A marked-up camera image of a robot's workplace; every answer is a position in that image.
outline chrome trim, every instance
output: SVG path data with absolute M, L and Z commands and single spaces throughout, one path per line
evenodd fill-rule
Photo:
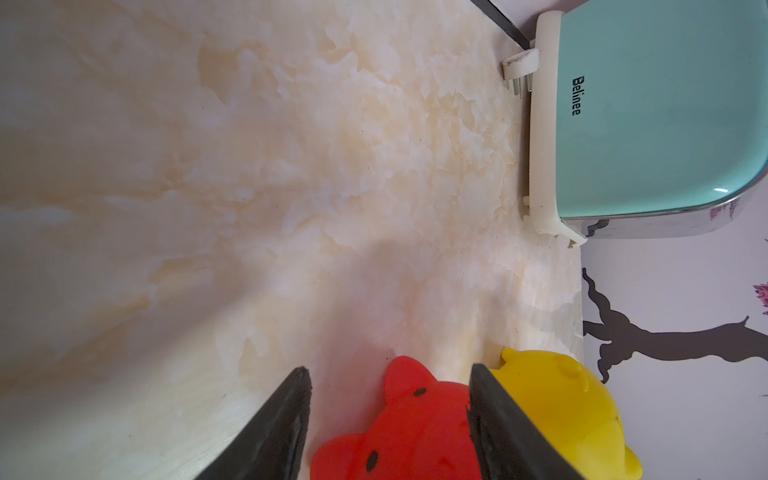
M 569 217 L 563 218 L 563 221 L 574 225 L 587 238 L 640 239 L 701 235 L 717 230 L 736 218 L 752 196 L 753 188 L 766 175 L 768 162 L 747 185 L 725 198 L 704 205 L 641 214 Z

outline rubber bear toy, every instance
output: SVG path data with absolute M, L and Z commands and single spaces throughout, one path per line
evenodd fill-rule
M 491 370 L 541 434 L 587 480 L 638 480 L 619 411 L 602 382 L 570 356 L 504 349 Z
M 310 480 L 481 480 L 466 385 L 438 382 L 421 363 L 400 356 L 387 368 L 384 397 L 368 432 L 320 448 Z

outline white wall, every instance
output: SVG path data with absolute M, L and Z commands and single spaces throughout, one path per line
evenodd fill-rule
M 651 332 L 735 323 L 768 334 L 753 285 L 768 283 L 768 181 L 734 222 L 701 237 L 590 240 L 582 260 L 611 308 Z M 587 298 L 584 320 L 600 322 Z M 597 372 L 602 342 L 587 336 Z M 768 362 L 716 356 L 663 362 L 635 353 L 614 366 L 607 387 L 646 480 L 768 478 Z
M 536 37 L 536 18 L 547 10 L 569 12 L 587 0 L 491 0 L 529 39 Z

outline yellow rubber toy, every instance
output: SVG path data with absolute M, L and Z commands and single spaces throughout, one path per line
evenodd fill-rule
M 570 356 L 504 349 L 491 370 L 541 434 L 587 480 L 638 480 L 643 466 L 624 444 L 608 389 Z

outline toy ear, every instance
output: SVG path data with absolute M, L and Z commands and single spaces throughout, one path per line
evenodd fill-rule
M 637 459 L 637 455 L 626 445 L 624 446 L 624 464 L 627 468 L 628 480 L 640 480 L 643 477 L 643 465 Z
M 349 475 L 362 435 L 336 437 L 320 447 L 310 466 L 310 480 L 343 480 Z
M 509 347 L 502 350 L 502 359 L 504 360 L 504 363 L 511 362 L 515 356 L 517 356 L 519 352 L 515 349 L 511 349 Z
M 437 379 L 425 366 L 409 356 L 399 356 L 389 364 L 384 377 L 384 400 L 387 404 L 399 397 L 426 388 Z

